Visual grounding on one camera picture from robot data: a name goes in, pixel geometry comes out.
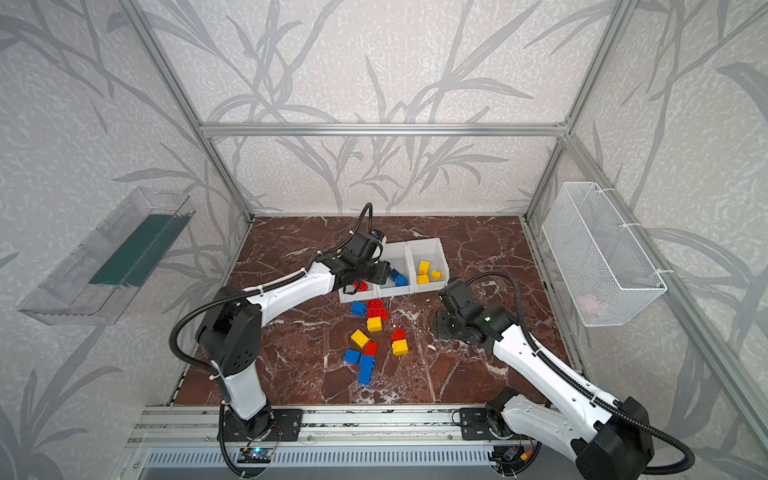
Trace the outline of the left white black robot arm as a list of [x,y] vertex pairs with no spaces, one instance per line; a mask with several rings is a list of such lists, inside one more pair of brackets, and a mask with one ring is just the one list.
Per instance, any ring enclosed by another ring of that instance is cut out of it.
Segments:
[[315,254],[291,275],[241,291],[222,289],[172,327],[172,354],[208,372],[221,391],[220,431],[231,426],[248,440],[267,434],[274,414],[255,367],[262,328],[308,300],[356,282],[384,284],[391,271],[381,258],[385,242],[380,230],[353,233],[345,244]]

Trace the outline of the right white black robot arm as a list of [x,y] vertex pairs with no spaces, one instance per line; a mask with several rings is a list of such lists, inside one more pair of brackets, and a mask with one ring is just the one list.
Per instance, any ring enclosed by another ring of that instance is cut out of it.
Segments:
[[650,423],[633,397],[620,401],[553,355],[530,332],[522,296],[514,311],[485,307],[470,285],[452,279],[438,296],[442,339],[481,347],[550,401],[545,407],[507,387],[486,405],[494,435],[532,438],[571,460],[585,479],[638,479],[675,475],[696,461],[690,447]]

